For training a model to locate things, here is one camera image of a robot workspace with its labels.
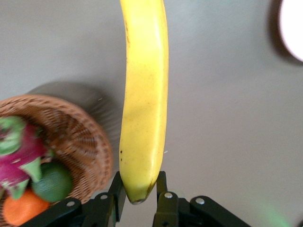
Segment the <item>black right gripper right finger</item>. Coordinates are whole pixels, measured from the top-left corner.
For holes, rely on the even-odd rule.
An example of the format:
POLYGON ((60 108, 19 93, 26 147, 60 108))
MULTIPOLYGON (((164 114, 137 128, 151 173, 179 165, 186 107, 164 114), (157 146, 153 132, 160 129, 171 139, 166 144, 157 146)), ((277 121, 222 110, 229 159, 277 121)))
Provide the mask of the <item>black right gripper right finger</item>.
POLYGON ((249 227, 249 224, 207 196, 190 201, 168 190, 166 173, 159 173, 154 227, 249 227))

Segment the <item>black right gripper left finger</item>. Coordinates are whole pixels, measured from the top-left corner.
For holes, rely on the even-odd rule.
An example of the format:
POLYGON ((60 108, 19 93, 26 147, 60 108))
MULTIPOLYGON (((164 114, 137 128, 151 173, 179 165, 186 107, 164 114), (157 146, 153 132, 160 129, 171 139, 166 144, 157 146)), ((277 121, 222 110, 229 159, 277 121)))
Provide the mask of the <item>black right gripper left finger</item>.
POLYGON ((126 192, 117 172, 109 190, 86 203, 67 198, 24 223, 23 227, 114 227, 120 221, 126 192))

